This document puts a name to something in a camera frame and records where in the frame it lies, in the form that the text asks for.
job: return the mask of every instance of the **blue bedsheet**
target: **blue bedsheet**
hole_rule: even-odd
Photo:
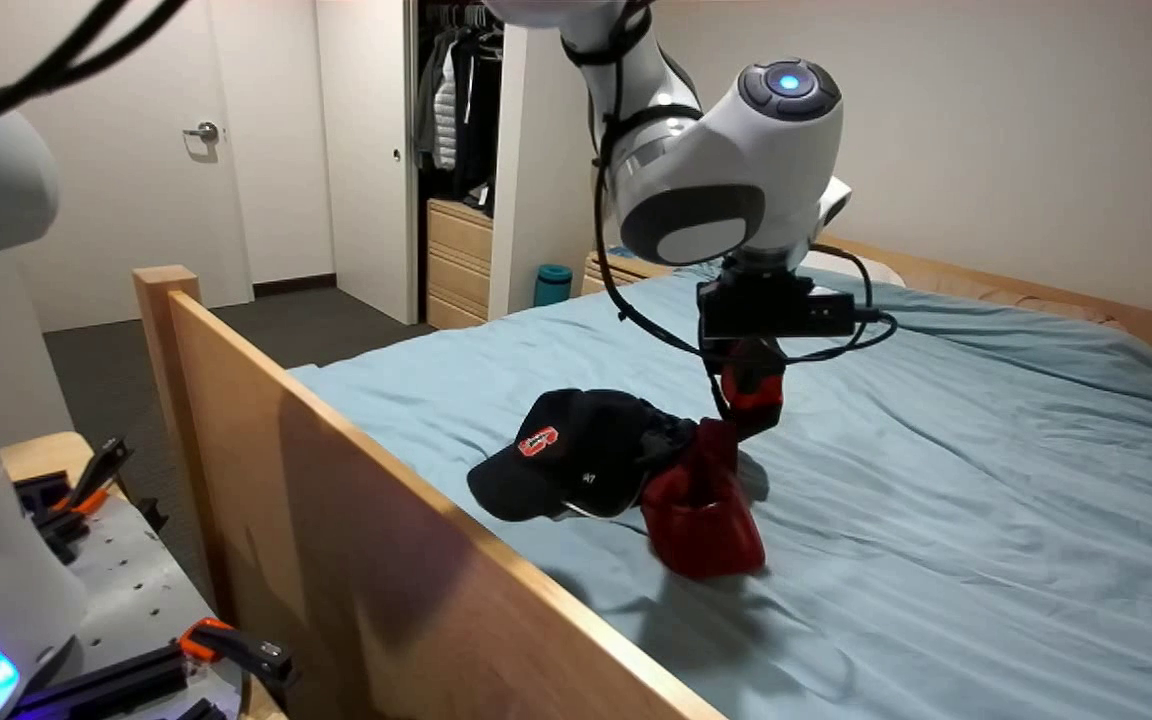
[[[628,297],[691,335],[691,284]],[[548,387],[710,418],[700,366],[602,297],[296,376],[728,717],[1152,717],[1152,353],[906,290],[880,305],[894,342],[790,369],[778,428],[744,446],[766,477],[751,581],[691,583],[628,528],[500,523],[467,496]]]

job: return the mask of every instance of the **bed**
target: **bed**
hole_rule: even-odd
[[[691,284],[628,297],[691,331]],[[283,373],[186,268],[136,290],[214,609],[296,648],[296,717],[1152,717],[1152,348],[1115,328],[880,284],[894,342],[790,369],[744,446],[766,572],[691,583],[634,513],[465,489],[548,387],[710,411],[602,297]]]

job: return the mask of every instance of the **wooden bed frame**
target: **wooden bed frame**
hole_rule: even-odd
[[[1152,311],[864,256],[1152,342]],[[296,717],[719,717],[214,319],[186,268],[136,291],[210,605],[296,652]]]

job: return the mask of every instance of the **floor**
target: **floor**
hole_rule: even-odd
[[[420,335],[420,328],[394,324],[335,290],[270,291],[256,305],[221,309],[214,315],[245,331],[283,369],[322,366]],[[123,494],[133,499],[154,499],[154,510],[166,515],[159,535],[172,557],[192,572],[196,533],[186,513],[186,484],[166,450],[138,324],[127,319],[46,331],[46,353],[74,434],[92,450],[109,435],[127,440],[133,461],[119,474]]]

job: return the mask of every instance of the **red cloth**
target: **red cloth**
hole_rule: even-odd
[[[719,422],[702,422],[691,450],[651,477],[640,513],[654,559],[679,578],[749,578],[763,567],[763,540],[737,482],[737,434]]]

